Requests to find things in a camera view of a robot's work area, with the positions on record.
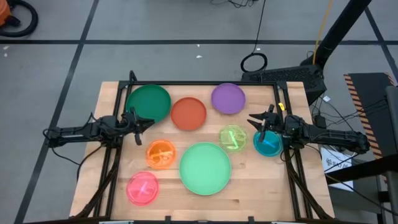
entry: orange bowl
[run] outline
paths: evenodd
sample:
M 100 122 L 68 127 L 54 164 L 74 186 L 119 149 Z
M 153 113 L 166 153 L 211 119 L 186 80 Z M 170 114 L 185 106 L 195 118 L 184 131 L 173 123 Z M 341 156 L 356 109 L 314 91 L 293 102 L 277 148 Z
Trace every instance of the orange bowl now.
M 153 169 L 168 169 L 177 155 L 174 145 L 168 140 L 156 140 L 149 144 L 145 159 Z

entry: green plate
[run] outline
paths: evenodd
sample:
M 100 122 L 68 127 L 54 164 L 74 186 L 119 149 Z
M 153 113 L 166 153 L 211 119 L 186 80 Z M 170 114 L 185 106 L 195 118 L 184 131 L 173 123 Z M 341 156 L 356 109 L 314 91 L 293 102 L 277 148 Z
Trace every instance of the green plate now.
M 154 119 L 155 122 L 159 122 L 168 115 L 171 106 L 170 95 L 163 87 L 144 85 L 129 95 L 126 111 L 129 111 L 130 107 L 134 107 L 141 118 Z
M 187 149 L 180 161 L 180 177 L 188 190 L 212 195 L 222 190 L 231 177 L 231 162 L 219 146 L 201 142 Z

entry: blue cup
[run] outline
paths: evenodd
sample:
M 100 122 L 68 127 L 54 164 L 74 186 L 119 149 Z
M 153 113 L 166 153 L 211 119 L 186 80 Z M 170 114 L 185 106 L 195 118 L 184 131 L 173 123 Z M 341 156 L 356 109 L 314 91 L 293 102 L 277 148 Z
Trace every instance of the blue cup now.
M 273 157 L 283 150 L 282 138 L 279 134 L 266 131 L 266 136 L 259 142 L 260 133 L 256 132 L 253 137 L 254 148 L 263 156 Z

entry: purple plate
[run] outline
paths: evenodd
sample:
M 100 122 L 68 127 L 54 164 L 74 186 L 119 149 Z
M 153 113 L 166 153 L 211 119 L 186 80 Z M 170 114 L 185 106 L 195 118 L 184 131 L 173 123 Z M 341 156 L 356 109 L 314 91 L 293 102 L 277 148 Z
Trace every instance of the purple plate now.
M 223 114 L 234 114 L 244 108 L 246 97 L 240 87 L 232 83 L 218 85 L 211 93 L 211 103 Z

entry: wooden table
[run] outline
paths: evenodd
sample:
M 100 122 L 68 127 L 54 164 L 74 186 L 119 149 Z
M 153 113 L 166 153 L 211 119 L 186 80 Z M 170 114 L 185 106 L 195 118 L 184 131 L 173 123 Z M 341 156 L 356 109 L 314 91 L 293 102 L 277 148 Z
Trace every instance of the wooden table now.
M 112 114 L 118 82 L 103 82 L 96 105 L 95 116 Z M 229 152 L 233 167 L 228 185 L 219 193 L 200 196 L 190 192 L 182 184 L 178 165 L 184 150 L 196 142 L 218 143 L 219 130 L 227 124 L 242 126 L 248 138 L 252 139 L 255 129 L 246 121 L 250 113 L 261 113 L 269 104 L 275 104 L 271 86 L 241 86 L 246 94 L 245 108 L 234 115 L 220 114 L 211 105 L 211 91 L 214 86 L 163 86 L 171 95 L 172 103 L 193 96 L 201 100 L 207 108 L 205 124 L 196 131 L 180 131 L 172 123 L 170 116 L 149 128 L 142 135 L 142 145 L 137 146 L 134 135 L 124 138 L 118 181 L 114 195 L 111 218 L 113 220 L 164 220 L 170 215 L 172 220 L 212 220 L 212 221 L 247 221 L 254 216 L 256 221 L 292 221 L 294 213 L 290 196 L 285 163 L 277 157 L 261 156 L 251 140 L 243 152 Z M 293 114 L 301 116 L 311 123 L 311 116 L 302 83 L 288 83 L 290 103 Z M 170 169 L 154 170 L 145 161 L 145 149 L 156 139 L 168 139 L 177 150 L 177 159 Z M 99 143 L 87 144 L 85 154 L 97 148 Z M 105 150 L 100 150 L 90 157 L 81 168 L 71 215 L 78 213 L 89 201 L 98 188 Z M 319 153 L 306 147 L 302 149 L 302 162 L 309 191 L 325 211 L 334 216 L 328 187 L 323 174 Z M 140 170 L 152 172 L 159 180 L 160 192 L 150 205 L 138 207 L 126 197 L 126 184 L 130 177 Z M 302 196 L 299 190 L 301 216 L 305 217 Z M 104 193 L 106 204 L 108 193 Z

